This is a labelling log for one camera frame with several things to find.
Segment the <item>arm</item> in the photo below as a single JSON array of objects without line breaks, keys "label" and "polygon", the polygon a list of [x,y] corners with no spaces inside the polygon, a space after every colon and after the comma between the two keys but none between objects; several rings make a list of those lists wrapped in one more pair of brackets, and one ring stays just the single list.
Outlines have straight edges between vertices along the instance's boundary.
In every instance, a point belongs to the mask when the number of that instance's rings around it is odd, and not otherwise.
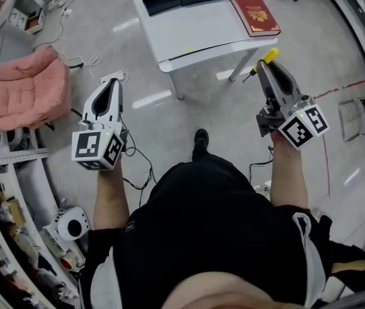
[{"label": "arm", "polygon": [[93,230],[124,228],[128,219],[129,208],[119,160],[112,171],[98,172]]},{"label": "arm", "polygon": [[301,153],[278,131],[271,133],[274,143],[271,202],[275,206],[308,208],[308,191],[303,176]]}]

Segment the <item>shoe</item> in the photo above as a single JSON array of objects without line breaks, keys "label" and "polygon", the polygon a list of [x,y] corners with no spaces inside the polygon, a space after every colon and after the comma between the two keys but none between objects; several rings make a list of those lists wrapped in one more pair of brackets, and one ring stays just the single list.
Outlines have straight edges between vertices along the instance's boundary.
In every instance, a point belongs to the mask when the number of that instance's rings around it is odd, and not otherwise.
[{"label": "shoe", "polygon": [[48,3],[48,11],[51,12],[56,6],[59,8],[65,5],[66,0],[51,0]]},{"label": "shoe", "polygon": [[208,144],[209,144],[208,132],[202,128],[197,130],[195,133],[195,137],[194,137],[194,143],[195,143],[195,147],[200,145],[204,149],[207,149]]}]

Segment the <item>pink cushion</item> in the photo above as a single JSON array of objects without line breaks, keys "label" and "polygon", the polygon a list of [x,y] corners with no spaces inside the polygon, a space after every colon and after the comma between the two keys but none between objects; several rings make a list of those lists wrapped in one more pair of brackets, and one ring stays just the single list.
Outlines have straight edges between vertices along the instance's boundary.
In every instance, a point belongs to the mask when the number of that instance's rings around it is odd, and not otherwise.
[{"label": "pink cushion", "polygon": [[35,129],[70,109],[69,68],[52,46],[0,64],[0,131]]}]

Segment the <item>black sneaker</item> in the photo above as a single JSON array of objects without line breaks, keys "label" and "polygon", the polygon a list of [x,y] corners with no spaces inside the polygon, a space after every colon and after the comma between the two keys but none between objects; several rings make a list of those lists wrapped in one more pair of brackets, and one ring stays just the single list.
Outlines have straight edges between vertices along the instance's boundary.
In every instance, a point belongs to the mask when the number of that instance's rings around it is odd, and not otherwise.
[{"label": "black sneaker", "polygon": [[204,129],[197,130],[194,137],[194,143],[194,147],[201,146],[203,149],[207,149],[209,144],[208,132]]}]

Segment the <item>table leg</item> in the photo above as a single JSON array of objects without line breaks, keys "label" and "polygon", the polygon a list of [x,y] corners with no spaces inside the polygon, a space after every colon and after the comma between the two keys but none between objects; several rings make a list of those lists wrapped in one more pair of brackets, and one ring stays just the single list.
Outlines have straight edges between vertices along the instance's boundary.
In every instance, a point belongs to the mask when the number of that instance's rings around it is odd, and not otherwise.
[{"label": "table leg", "polygon": [[234,71],[229,76],[229,80],[235,81],[236,77],[244,70],[245,65],[249,62],[252,56],[257,52],[258,48],[249,50],[247,54],[241,59]]},{"label": "table leg", "polygon": [[171,84],[172,84],[172,93],[176,96],[176,98],[178,100],[183,100],[185,97],[183,96],[183,94],[181,94],[176,88],[175,88],[175,85],[174,85],[174,80],[173,80],[173,76],[172,76],[172,72],[169,72],[168,73],[169,75],[169,78],[171,80]]}]

